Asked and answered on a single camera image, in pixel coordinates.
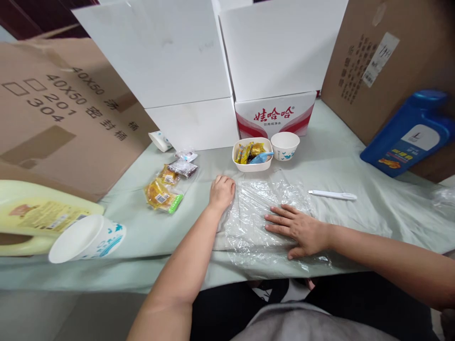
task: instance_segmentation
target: blue bottle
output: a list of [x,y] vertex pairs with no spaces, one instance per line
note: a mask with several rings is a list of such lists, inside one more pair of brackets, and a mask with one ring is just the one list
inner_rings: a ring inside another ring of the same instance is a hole
[[439,116],[446,100],[441,91],[415,92],[360,158],[394,178],[437,151],[455,137],[455,121]]

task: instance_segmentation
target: blue patterned paper cup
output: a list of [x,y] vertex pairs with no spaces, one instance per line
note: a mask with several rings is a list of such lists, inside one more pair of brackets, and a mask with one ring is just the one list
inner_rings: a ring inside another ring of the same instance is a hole
[[112,254],[125,239],[124,225],[102,215],[89,215],[68,227],[49,252],[51,263],[90,260]]

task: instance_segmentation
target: yellow plastic jug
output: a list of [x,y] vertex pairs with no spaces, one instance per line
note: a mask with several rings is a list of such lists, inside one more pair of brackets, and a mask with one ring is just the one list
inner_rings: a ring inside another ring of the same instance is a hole
[[0,233],[31,236],[12,245],[0,245],[0,256],[48,253],[71,224],[104,208],[91,201],[45,186],[0,180]]

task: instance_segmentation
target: snack packet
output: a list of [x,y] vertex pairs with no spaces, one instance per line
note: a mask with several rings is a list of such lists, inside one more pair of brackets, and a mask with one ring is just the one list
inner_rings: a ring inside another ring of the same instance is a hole
[[182,159],[186,162],[191,162],[191,161],[195,160],[198,157],[198,155],[193,152],[177,152],[177,153],[175,153],[175,157]]
[[266,150],[264,149],[264,144],[263,143],[255,143],[251,147],[251,155],[252,156],[258,156],[260,153],[265,153]]
[[254,159],[251,160],[250,164],[254,163],[264,163],[267,161],[267,158],[269,155],[273,155],[273,152],[270,153],[260,153],[258,156],[256,156]]
[[171,193],[158,178],[145,186],[144,192],[146,194],[147,203],[152,206],[153,209],[157,209],[164,204],[169,204],[168,201],[171,201]]
[[158,209],[163,210],[169,214],[174,213],[177,210],[180,202],[183,199],[183,194],[173,194],[169,197],[169,200],[166,200]]
[[182,159],[178,159],[167,166],[167,169],[170,171],[173,171],[174,173],[178,173],[180,175],[183,175],[186,178],[189,178],[191,175],[193,175],[196,170],[198,169],[198,166],[186,162]]
[[253,146],[254,142],[250,142],[248,146],[246,146],[245,151],[242,154],[242,158],[240,159],[241,164],[247,164],[248,163],[248,157],[250,156],[251,152],[251,147]]
[[240,160],[242,159],[242,153],[243,153],[243,146],[241,144],[238,145],[238,152],[237,152],[237,156],[236,156],[236,163],[240,163]]
[[158,178],[163,184],[175,187],[179,183],[180,176],[177,173],[174,173],[172,170],[167,169],[168,166],[168,164],[164,165],[163,169],[158,175]]

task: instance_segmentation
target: snack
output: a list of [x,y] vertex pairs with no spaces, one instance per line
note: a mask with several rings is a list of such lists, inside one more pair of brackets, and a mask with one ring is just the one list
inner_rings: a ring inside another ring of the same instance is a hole
[[256,156],[254,159],[251,160],[250,164],[254,163],[264,163],[267,161],[267,158],[269,155],[273,155],[273,152],[270,153],[260,153],[258,156]]
[[170,171],[173,171],[174,173],[178,173],[180,175],[183,175],[186,178],[189,178],[191,175],[193,175],[196,170],[198,169],[198,166],[185,162],[182,159],[178,159],[167,166],[167,168]]
[[238,145],[238,152],[236,156],[236,163],[240,163],[240,160],[242,159],[242,153],[243,153],[243,146],[241,144]]
[[180,176],[177,173],[174,173],[173,171],[167,169],[168,166],[169,165],[167,164],[164,165],[163,169],[158,175],[158,178],[163,184],[175,187],[179,183]]
[[251,147],[251,155],[252,156],[258,156],[260,153],[265,153],[266,150],[264,149],[264,144],[263,143],[255,143]]
[[183,194],[173,194],[169,197],[169,200],[166,200],[158,209],[163,210],[169,214],[174,213],[177,210],[180,202],[183,199]]
[[241,164],[247,164],[248,163],[248,157],[250,156],[251,152],[251,147],[253,146],[254,142],[250,142],[248,146],[246,146],[245,151],[242,154],[242,158],[240,159]]
[[153,209],[157,209],[164,204],[169,204],[168,201],[171,201],[171,193],[169,193],[167,188],[158,178],[145,186],[144,192],[147,197],[147,203],[152,206]]
[[193,152],[177,152],[177,153],[175,153],[175,157],[182,159],[186,162],[191,162],[194,159],[196,159],[198,157],[198,155]]

